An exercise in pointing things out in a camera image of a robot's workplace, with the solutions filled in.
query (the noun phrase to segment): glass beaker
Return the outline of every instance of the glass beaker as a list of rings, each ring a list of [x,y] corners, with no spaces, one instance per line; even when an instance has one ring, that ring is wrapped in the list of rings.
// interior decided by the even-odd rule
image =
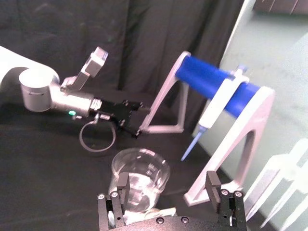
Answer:
[[[156,205],[170,176],[168,163],[158,154],[144,148],[120,151],[112,160],[109,193],[116,190],[121,172],[129,173],[130,191],[126,210],[145,212]]]

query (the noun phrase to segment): black curtain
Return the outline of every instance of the black curtain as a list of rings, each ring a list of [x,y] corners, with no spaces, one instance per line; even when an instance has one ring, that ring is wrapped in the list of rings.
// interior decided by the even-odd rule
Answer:
[[[101,46],[109,57],[88,87],[155,96],[184,50],[219,65],[243,1],[0,1],[0,46],[52,67],[61,81]],[[178,90],[165,100],[174,112]],[[190,89],[186,129],[193,131],[205,101]]]

